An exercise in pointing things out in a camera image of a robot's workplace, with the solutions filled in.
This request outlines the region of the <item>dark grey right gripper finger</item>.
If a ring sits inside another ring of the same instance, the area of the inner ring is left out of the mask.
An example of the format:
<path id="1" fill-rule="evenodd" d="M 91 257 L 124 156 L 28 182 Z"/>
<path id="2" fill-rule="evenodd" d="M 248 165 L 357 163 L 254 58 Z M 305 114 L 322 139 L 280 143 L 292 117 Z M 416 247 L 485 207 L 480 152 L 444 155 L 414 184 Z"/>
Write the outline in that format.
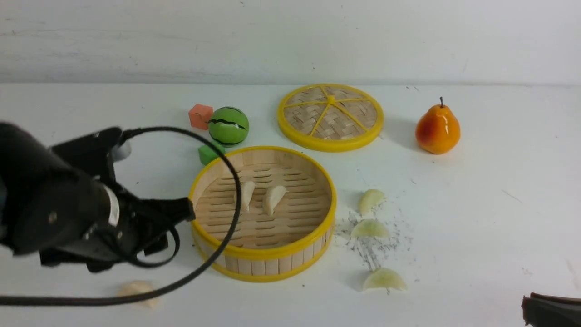
<path id="1" fill-rule="evenodd" d="M 531 327 L 579 327 L 581 300 L 579 298 L 541 295 L 532 292 L 522 299 L 522 317 Z"/>

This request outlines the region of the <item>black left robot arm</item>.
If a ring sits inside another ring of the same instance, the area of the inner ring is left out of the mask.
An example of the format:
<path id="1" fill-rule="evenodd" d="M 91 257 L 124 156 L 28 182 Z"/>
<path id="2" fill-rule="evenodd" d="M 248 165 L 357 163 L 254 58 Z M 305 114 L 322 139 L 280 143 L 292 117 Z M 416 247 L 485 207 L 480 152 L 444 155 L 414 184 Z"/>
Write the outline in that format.
<path id="1" fill-rule="evenodd" d="M 45 147 L 1 123 L 1 244 L 13 255 L 38 253 L 41 265 L 84 264 L 101 273 L 168 247 L 167 234 L 193 221 L 188 198 L 142 199 L 120 185 L 113 164 L 129 155 L 118 127 Z"/>

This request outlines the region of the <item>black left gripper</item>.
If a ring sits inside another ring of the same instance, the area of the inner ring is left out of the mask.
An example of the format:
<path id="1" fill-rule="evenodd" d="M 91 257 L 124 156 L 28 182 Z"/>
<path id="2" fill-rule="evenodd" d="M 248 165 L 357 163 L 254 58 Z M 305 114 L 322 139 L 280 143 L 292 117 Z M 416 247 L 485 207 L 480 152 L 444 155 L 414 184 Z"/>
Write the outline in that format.
<path id="1" fill-rule="evenodd" d="M 138 255 L 166 250 L 169 236 L 180 246 L 176 225 L 196 217 L 191 200 L 142 199 L 118 182 L 106 182 L 102 187 L 108 199 L 108 213 L 77 220 L 73 233 L 61 244 L 41 250 L 41 265 L 54 268 L 82 264 L 90 273 L 101 273 L 119 263 L 139 268 L 169 263 L 170 259 L 145 262 Z"/>

